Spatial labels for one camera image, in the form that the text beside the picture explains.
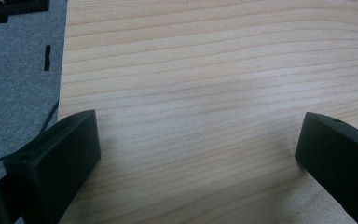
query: gray floor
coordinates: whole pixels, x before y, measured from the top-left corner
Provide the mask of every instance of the gray floor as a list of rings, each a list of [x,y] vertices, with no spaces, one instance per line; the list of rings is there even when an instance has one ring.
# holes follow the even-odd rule
[[[35,138],[59,99],[66,6],[67,0],[50,1],[48,12],[9,16],[0,24],[0,157]]]

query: wood grain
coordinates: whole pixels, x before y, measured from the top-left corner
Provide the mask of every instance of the wood grain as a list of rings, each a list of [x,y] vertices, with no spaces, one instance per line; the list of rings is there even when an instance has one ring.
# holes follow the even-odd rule
[[[353,223],[294,158],[358,128],[358,1],[70,0],[60,118],[103,157],[62,223]]]

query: black cable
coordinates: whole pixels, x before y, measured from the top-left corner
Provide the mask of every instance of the black cable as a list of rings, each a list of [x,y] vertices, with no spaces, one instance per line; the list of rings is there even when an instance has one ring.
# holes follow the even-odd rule
[[[57,101],[57,103],[53,106],[53,108],[51,108],[50,113],[48,114],[48,117],[46,118],[46,121],[43,124],[42,129],[40,129],[39,134],[43,133],[46,130],[46,128],[48,127],[48,124],[50,123],[51,118],[53,117],[54,113],[56,112],[56,110],[58,108],[58,102],[59,101]]]
[[[58,108],[58,102],[59,102],[59,101],[57,101],[57,103],[53,106],[53,108],[51,108],[50,113],[48,114],[48,117],[46,118],[45,123],[43,124],[43,127],[42,127],[42,129],[40,130],[40,133],[39,133],[39,134],[43,133],[43,132],[46,130],[46,128],[48,127],[48,124],[50,123],[51,118],[53,117],[54,113],[56,112],[56,110],[57,110],[57,108]],[[6,157],[8,157],[8,156],[9,156],[9,155],[0,157],[0,161],[4,160],[4,159],[5,159]]]

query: gray carpet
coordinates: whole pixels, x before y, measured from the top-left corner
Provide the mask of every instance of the gray carpet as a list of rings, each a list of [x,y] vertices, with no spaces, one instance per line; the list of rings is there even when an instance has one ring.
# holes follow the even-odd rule
[[[66,6],[67,0],[50,1],[47,12],[9,16],[0,24],[0,157],[35,138],[59,99]]]

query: wooden surface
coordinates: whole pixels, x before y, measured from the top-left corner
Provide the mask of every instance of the wooden surface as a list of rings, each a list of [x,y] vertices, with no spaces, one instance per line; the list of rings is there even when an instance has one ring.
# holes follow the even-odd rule
[[[358,1],[69,0],[60,118],[103,157],[62,223],[353,223],[296,164],[358,128]]]

